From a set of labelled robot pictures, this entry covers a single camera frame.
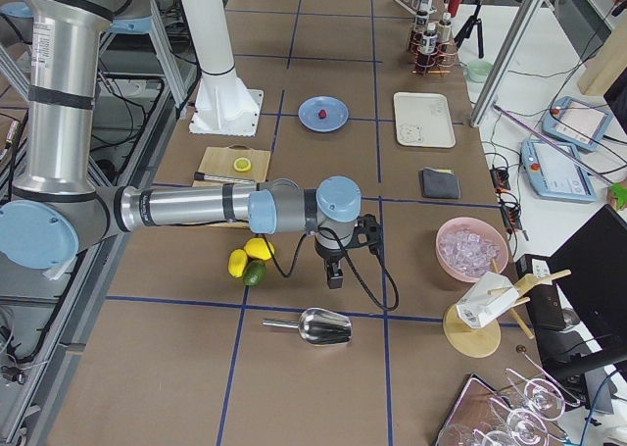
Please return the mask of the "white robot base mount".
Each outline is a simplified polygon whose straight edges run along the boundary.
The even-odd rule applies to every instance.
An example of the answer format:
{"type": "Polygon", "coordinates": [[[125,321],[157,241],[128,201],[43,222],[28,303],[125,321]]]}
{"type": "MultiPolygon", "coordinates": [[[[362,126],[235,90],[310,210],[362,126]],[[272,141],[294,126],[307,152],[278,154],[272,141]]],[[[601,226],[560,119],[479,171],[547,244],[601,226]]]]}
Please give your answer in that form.
{"type": "Polygon", "coordinates": [[[238,76],[222,0],[181,0],[201,79],[190,131],[250,137],[256,134],[264,93],[238,76]]]}

